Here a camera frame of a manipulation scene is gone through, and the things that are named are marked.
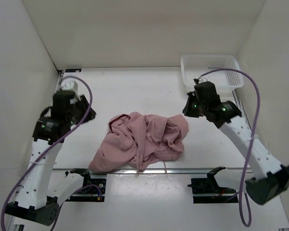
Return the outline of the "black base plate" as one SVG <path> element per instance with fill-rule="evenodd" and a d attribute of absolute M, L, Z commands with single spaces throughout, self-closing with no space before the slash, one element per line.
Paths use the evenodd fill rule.
<path fill-rule="evenodd" d="M 71 195 L 66 202 L 97 202 L 105 201 L 106 178 L 89 177 L 84 181 L 84 189 Z"/>
<path fill-rule="evenodd" d="M 214 188 L 208 178 L 192 178 L 187 186 L 192 190 L 194 204 L 238 203 L 236 190 L 220 186 Z"/>

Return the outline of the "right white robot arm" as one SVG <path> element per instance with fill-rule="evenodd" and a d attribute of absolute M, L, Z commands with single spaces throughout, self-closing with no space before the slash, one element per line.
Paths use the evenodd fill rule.
<path fill-rule="evenodd" d="M 222 102 L 212 82 L 201 82 L 189 92 L 183 114 L 204 116 L 226 135 L 252 168 L 254 176 L 244 181 L 244 191 L 264 205 L 289 187 L 289 165 L 283 165 L 251 134 L 242 112 L 232 101 Z"/>

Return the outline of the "white plastic mesh basket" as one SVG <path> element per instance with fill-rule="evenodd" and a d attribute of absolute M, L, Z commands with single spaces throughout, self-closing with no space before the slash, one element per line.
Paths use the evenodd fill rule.
<path fill-rule="evenodd" d="M 194 79 L 214 83 L 218 94 L 228 94 L 244 86 L 239 64 L 231 55 L 185 54 L 181 57 L 181 73 L 186 92 L 194 90 Z"/>

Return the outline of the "black corner bracket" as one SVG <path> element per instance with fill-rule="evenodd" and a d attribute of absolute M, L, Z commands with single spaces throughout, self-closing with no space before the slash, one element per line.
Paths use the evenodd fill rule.
<path fill-rule="evenodd" d="M 82 71 L 81 68 L 68 68 L 65 70 L 65 73 L 79 73 L 81 71 Z"/>

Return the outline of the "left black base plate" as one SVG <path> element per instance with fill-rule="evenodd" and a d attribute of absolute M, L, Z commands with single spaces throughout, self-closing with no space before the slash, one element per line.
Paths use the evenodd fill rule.
<path fill-rule="evenodd" d="M 71 195 L 66 202 L 97 202 L 105 201 L 106 178 L 89 177 L 84 181 L 84 189 Z"/>

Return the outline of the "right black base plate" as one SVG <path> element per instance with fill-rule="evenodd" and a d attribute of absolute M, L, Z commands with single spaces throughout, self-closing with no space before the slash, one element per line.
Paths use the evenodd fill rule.
<path fill-rule="evenodd" d="M 192 178 L 187 186 L 192 190 L 194 204 L 238 203 L 236 190 L 220 186 L 214 188 L 208 178 Z"/>

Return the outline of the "pink trousers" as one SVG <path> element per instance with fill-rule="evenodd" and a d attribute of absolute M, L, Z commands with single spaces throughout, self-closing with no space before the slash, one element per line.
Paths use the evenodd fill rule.
<path fill-rule="evenodd" d="M 108 132 L 88 169 L 107 173 L 128 164 L 140 173 L 150 164 L 176 161 L 184 152 L 188 132 L 182 115 L 118 115 L 108 122 Z"/>

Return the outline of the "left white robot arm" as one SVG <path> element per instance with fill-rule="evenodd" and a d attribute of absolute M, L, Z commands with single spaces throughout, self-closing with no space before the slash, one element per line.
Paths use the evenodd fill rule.
<path fill-rule="evenodd" d="M 78 85 L 72 80 L 62 83 L 53 95 L 52 105 L 43 110 L 36 122 L 28 168 L 4 202 L 0 216 L 3 231 L 24 228 L 23 224 L 5 227 L 5 215 L 55 226 L 64 201 L 75 193 L 90 190 L 90 173 L 85 168 L 66 172 L 64 180 L 52 189 L 49 182 L 65 138 L 95 118 L 91 104 L 92 99 L 78 94 Z"/>

